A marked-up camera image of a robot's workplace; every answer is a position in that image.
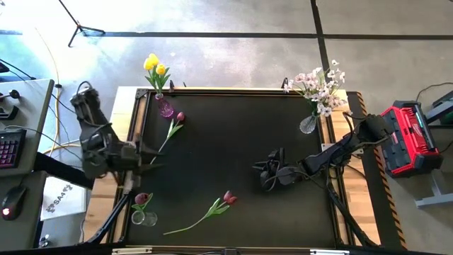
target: clear glass vase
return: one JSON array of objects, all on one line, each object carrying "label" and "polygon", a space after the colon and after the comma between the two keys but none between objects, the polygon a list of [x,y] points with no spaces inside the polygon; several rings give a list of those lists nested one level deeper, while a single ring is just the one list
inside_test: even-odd
[{"label": "clear glass vase", "polygon": [[319,115],[312,113],[310,116],[306,117],[300,122],[299,129],[304,134],[310,134],[316,128]]},{"label": "clear glass vase", "polygon": [[135,225],[152,227],[157,223],[157,214],[155,212],[143,212],[136,210],[132,213],[131,221]]},{"label": "clear glass vase", "polygon": [[154,98],[157,100],[161,116],[164,118],[170,118],[175,112],[173,106],[171,106],[171,104],[164,98],[162,93],[157,93]]}]

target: red power station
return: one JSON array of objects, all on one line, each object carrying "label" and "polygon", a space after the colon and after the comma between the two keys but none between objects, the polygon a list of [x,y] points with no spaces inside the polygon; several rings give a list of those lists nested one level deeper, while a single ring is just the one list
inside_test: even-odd
[{"label": "red power station", "polygon": [[418,102],[395,101],[381,116],[394,131],[391,139],[382,144],[388,175],[409,177],[440,168],[443,157]]}]

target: small glass cup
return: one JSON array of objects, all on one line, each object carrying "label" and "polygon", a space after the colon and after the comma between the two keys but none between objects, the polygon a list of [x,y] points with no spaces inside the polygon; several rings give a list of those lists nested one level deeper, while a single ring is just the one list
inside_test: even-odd
[{"label": "small glass cup", "polygon": [[131,216],[132,223],[146,227],[152,227],[157,223],[157,214],[155,212],[142,212],[136,210]]}]

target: computer mouse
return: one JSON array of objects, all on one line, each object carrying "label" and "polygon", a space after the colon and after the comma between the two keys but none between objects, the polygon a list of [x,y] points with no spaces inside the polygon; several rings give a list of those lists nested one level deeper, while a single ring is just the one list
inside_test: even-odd
[{"label": "computer mouse", "polygon": [[5,220],[15,220],[21,214],[26,193],[25,186],[16,186],[8,191],[1,203],[1,216]]}]

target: orange striped edge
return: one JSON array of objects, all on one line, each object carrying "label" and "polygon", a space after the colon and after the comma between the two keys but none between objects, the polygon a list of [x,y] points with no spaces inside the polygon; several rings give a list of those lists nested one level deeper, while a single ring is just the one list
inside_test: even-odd
[{"label": "orange striped edge", "polygon": [[[363,101],[362,94],[360,92],[357,92],[357,97],[359,99],[359,103],[362,108],[363,115],[367,115],[367,110],[365,108],[365,102]],[[374,149],[374,156],[376,157],[377,167],[379,168],[379,173],[381,174],[382,184],[384,184],[384,189],[385,189],[385,192],[387,193],[387,199],[389,200],[391,215],[394,218],[395,227],[396,227],[396,230],[398,231],[399,241],[401,243],[401,246],[407,250],[408,247],[406,244],[406,240],[404,239],[403,230],[401,229],[401,223],[399,221],[398,213],[396,212],[395,202],[394,202],[393,197],[391,196],[389,183],[387,182],[384,166],[382,165],[381,155],[379,154],[379,151],[377,149]]]}]

